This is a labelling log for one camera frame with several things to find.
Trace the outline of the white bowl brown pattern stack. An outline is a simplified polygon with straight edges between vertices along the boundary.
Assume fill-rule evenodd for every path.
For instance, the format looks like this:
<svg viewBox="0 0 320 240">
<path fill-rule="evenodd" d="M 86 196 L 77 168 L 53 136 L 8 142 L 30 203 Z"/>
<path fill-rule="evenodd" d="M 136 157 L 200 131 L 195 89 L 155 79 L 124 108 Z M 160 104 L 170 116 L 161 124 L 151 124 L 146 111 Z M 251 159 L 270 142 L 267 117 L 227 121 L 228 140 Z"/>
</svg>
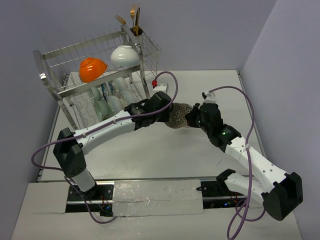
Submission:
<svg viewBox="0 0 320 240">
<path fill-rule="evenodd" d="M 118 67 L 134 67 L 140 64 L 138 53 L 130 45 L 119 45 L 112 52 L 110 60 Z"/>
</svg>

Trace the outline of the white orange bottom bowl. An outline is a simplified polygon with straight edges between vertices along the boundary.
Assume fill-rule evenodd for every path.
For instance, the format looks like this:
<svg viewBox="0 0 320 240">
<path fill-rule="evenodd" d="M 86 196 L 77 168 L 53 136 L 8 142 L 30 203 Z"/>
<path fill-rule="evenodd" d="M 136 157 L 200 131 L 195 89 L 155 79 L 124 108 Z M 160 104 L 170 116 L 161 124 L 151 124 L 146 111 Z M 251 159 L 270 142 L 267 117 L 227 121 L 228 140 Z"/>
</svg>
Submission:
<svg viewBox="0 0 320 240">
<path fill-rule="evenodd" d="M 98 79 L 108 68 L 108 65 L 99 58 L 88 57 L 79 65 L 79 77 L 82 82 L 90 83 Z"/>
</svg>

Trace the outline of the white bowl orange stack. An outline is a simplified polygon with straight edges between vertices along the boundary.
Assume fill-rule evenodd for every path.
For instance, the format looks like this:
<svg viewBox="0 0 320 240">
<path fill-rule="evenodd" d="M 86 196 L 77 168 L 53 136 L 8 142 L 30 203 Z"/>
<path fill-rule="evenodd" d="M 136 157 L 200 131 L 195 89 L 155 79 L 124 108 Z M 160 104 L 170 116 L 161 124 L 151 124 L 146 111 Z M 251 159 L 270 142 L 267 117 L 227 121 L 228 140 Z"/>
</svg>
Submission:
<svg viewBox="0 0 320 240">
<path fill-rule="evenodd" d="M 117 96 L 114 96 L 114 95 L 107 96 L 106 101 L 114 114 L 117 114 L 124 109 L 124 105 L 121 99 L 118 98 Z"/>
</svg>

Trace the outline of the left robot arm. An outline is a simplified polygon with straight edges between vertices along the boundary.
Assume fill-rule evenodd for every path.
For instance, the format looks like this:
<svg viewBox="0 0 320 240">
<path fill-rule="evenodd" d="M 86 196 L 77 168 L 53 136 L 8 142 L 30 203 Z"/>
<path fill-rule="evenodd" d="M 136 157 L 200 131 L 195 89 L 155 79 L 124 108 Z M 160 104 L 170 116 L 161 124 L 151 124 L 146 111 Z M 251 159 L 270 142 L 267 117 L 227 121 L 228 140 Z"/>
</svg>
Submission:
<svg viewBox="0 0 320 240">
<path fill-rule="evenodd" d="M 98 193 L 96 181 L 87 169 L 85 155 L 103 143 L 122 134 L 148 127 L 155 122 L 169 120 L 173 100 L 162 91 L 150 99 L 131 103 L 119 113 L 87 129 L 59 132 L 53 154 L 65 177 L 79 187 L 84 198 L 93 199 Z"/>
</svg>

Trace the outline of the blue floral bowl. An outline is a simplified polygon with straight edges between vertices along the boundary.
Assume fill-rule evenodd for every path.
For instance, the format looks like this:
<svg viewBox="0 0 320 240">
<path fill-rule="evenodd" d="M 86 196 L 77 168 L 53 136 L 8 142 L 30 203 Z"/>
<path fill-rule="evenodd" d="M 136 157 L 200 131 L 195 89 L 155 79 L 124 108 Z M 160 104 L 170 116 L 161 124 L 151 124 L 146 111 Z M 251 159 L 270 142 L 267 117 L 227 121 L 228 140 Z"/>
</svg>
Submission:
<svg viewBox="0 0 320 240">
<path fill-rule="evenodd" d="M 107 85 L 108 95 L 109 95 L 109 96 L 114 96 L 114 95 L 116 94 L 116 91 L 117 91 L 117 90 L 114 88 L 113 83 L 112 83 L 111 81 L 108 81 L 108 82 L 106 83 L 106 85 Z"/>
</svg>

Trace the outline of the white bowl front stack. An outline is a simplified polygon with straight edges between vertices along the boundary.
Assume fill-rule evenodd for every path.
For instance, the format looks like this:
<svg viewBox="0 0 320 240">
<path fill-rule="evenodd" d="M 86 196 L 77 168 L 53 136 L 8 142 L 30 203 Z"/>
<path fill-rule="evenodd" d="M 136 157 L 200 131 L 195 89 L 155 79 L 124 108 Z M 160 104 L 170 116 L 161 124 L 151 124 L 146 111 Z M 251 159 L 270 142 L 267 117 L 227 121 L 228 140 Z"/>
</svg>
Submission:
<svg viewBox="0 0 320 240">
<path fill-rule="evenodd" d="M 120 91 L 119 96 L 124 106 L 128 106 L 132 103 L 138 102 L 137 97 L 129 90 Z"/>
</svg>

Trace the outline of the brown lattice pattern bowl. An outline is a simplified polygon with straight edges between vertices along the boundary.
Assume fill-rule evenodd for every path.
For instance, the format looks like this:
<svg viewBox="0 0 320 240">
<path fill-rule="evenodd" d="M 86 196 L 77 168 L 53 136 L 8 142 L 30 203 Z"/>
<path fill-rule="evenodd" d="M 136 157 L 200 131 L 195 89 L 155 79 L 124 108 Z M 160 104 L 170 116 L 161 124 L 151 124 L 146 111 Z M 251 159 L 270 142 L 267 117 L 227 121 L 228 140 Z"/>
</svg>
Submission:
<svg viewBox="0 0 320 240">
<path fill-rule="evenodd" d="M 187 124 L 185 116 L 193 107 L 186 103 L 174 102 L 170 108 L 169 120 L 165 124 L 171 129 L 179 129 Z"/>
</svg>

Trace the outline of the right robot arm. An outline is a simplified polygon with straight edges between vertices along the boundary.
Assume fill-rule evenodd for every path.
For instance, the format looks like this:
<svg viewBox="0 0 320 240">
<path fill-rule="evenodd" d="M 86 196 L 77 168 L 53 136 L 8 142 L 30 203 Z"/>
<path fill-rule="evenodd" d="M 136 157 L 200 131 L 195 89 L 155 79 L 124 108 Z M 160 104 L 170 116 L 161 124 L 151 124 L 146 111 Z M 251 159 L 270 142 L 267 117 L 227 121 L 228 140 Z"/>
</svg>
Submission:
<svg viewBox="0 0 320 240">
<path fill-rule="evenodd" d="M 252 187 L 251 196 L 262 203 L 272 218 L 282 221 L 303 202 L 302 178 L 275 166 L 246 144 L 234 127 L 223 122 L 217 104 L 196 103 L 185 118 L 188 126 L 202 129 L 215 147 L 252 170 L 259 183 Z"/>
</svg>

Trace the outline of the mint bowl gold rim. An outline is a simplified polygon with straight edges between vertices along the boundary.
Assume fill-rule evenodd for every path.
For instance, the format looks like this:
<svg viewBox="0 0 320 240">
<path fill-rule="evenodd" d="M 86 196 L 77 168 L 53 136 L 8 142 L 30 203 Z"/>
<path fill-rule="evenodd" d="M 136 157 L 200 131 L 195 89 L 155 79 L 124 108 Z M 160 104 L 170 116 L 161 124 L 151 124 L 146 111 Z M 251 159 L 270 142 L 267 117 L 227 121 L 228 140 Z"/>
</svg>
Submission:
<svg viewBox="0 0 320 240">
<path fill-rule="evenodd" d="M 111 110 L 105 101 L 95 100 L 94 108 L 97 118 L 100 122 L 108 119 L 111 116 Z"/>
</svg>

